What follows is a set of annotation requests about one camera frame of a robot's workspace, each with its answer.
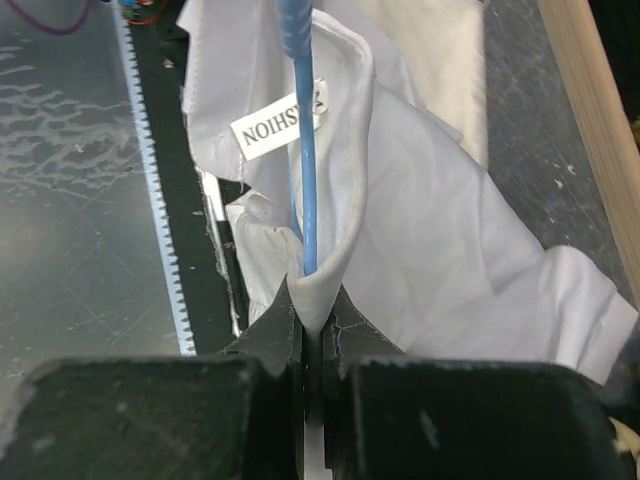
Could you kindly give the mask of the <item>white shirt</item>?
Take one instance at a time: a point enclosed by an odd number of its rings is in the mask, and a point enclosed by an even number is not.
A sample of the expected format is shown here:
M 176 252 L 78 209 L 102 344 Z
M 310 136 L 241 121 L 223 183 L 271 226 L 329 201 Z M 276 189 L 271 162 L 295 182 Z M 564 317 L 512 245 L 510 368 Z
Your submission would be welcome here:
M 293 66 L 272 1 L 189 1 L 183 110 L 197 167 L 243 183 L 226 208 L 250 321 L 282 281 L 318 332 L 341 288 L 401 350 L 541 361 L 604 383 L 637 310 L 582 252 L 544 248 L 429 111 L 359 5 L 314 5 L 318 268 L 303 270 Z

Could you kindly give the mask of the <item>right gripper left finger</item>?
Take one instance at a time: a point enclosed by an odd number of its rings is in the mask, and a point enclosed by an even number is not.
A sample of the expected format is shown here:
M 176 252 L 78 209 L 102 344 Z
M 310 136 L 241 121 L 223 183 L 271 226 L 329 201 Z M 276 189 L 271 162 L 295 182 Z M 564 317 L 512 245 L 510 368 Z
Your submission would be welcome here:
M 223 354 L 241 366 L 232 434 L 238 477 L 300 479 L 303 340 L 286 281 L 267 310 Z

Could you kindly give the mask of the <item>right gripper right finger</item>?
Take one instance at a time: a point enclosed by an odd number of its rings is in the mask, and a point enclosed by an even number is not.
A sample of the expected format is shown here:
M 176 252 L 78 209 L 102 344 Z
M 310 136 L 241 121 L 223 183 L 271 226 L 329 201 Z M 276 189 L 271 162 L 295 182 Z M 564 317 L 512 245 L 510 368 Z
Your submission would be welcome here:
M 325 466 L 334 479 L 360 479 L 362 429 L 349 370 L 363 356 L 401 350 L 354 306 L 345 288 L 339 290 L 323 329 L 322 348 Z

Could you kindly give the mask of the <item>blue wire hanger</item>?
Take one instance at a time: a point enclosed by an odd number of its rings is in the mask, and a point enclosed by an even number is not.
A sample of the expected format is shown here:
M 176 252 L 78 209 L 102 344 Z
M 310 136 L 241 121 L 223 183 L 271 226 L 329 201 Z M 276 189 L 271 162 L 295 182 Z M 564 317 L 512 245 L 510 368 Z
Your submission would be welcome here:
M 311 45 L 312 2 L 281 0 L 276 4 L 283 52 L 292 59 L 294 68 L 301 147 L 304 273 L 311 275 L 318 268 L 318 197 L 313 119 L 315 79 Z

